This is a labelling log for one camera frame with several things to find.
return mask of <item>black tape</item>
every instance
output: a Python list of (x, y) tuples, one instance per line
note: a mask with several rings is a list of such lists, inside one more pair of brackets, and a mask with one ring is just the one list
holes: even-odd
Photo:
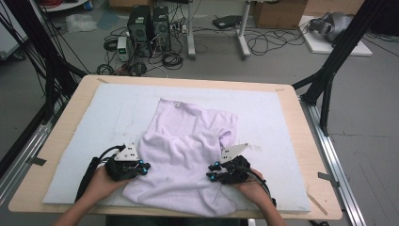
[(39, 165), (42, 167), (47, 162), (47, 160), (44, 160), (44, 159), (38, 158), (38, 157), (32, 157), (32, 158), (29, 158), (26, 162), (36, 164), (36, 165)]
[(318, 172), (317, 175), (319, 176), (319, 178), (324, 179), (324, 180), (328, 180), (331, 182), (331, 185), (333, 187), (340, 187), (340, 182), (335, 181), (331, 175), (325, 174), (323, 172)]

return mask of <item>gray floor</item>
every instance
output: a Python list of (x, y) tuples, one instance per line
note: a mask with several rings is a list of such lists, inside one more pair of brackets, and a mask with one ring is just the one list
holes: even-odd
[[(86, 13), (81, 9), (63, 13)], [(55, 14), (62, 20), (63, 13)], [(101, 20), (102, 10), (88, 14)], [(212, 18), (196, 23), (211, 26)], [(104, 63), (104, 37), (110, 31), (126, 25), (118, 19), (108, 29), (65, 34), (64, 37), (91, 72)], [(399, 54), (399, 44), (373, 40)], [(328, 129), (334, 147), (367, 225), (397, 225), (399, 222), (399, 176), (395, 133), (399, 126), (399, 64), (398, 57), (367, 40), (363, 42), (374, 53), (372, 57), (351, 56), (339, 70), (332, 91)], [(264, 56), (242, 60), (233, 33), (202, 32), (196, 34), (198, 54), (189, 60), (182, 51), (184, 66), (178, 71), (153, 70), (153, 77), (241, 81), (255, 83), (293, 84), (317, 72), (326, 55), (311, 54), (306, 44), (286, 45)], [(64, 47), (70, 63), (81, 67), (72, 52)], [(8, 61), (0, 64), (0, 157), (10, 148), (24, 127), (39, 110), (44, 100), (40, 84), (28, 61)], [(299, 89), (302, 94), (306, 89)], [(50, 224), (57, 215), (10, 213), (7, 205), (0, 208), (4, 225)], [(288, 220), (289, 225), (310, 225), (304, 220)], [(104, 217), (87, 216), (81, 225), (104, 225)], [(347, 217), (330, 221), (330, 225), (349, 225)], [(265, 225), (257, 220), (257, 225)]]

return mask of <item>computer tower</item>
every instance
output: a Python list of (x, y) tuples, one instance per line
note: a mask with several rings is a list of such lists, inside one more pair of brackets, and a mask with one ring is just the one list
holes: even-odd
[(135, 55), (138, 57), (152, 57), (151, 47), (147, 42), (139, 42), (135, 48)]
[(154, 35), (156, 37), (156, 50), (170, 51), (170, 32), (168, 7), (156, 7), (152, 12), (152, 22), (154, 27)]
[(127, 28), (134, 54), (139, 57), (151, 57), (151, 41), (154, 35), (150, 6), (133, 6)]

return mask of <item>person's arm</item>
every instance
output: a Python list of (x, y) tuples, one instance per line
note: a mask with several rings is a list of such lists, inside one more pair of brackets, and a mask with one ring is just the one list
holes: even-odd
[[(252, 169), (256, 174), (263, 178), (262, 174)], [(264, 191), (261, 184), (249, 177), (245, 183), (234, 185), (249, 201), (255, 203), (261, 210), (268, 226), (285, 226), (279, 211), (273, 205), (270, 197)]]
[(77, 225), (96, 202), (110, 196), (112, 192), (121, 186), (127, 185), (127, 183), (129, 183), (128, 180), (114, 182), (106, 174), (105, 167), (97, 168), (83, 196), (67, 212), (61, 215), (53, 226)]

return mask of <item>cardboard box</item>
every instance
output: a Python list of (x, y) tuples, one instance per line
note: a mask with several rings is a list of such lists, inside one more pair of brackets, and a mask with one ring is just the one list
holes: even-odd
[(304, 15), (321, 17), (328, 11), (355, 15), (363, 3), (364, 0), (309, 0)]
[(253, 18), (260, 28), (296, 29), (308, 0), (280, 0), (277, 4), (257, 3)]
[(152, 6), (152, 0), (108, 0), (112, 8), (131, 8), (134, 5)]

